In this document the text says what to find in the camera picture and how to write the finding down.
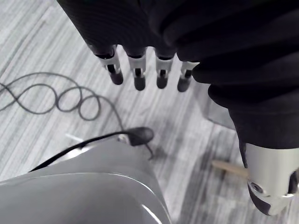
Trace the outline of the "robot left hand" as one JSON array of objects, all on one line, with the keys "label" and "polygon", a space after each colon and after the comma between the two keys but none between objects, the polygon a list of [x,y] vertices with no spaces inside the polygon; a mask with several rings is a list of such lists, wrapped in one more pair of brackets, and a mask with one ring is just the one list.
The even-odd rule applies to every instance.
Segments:
[{"label": "robot left hand", "polygon": [[228,109],[248,189],[279,214],[299,188],[299,3],[296,0],[61,0],[91,51],[152,46],[193,63],[193,78]]}]

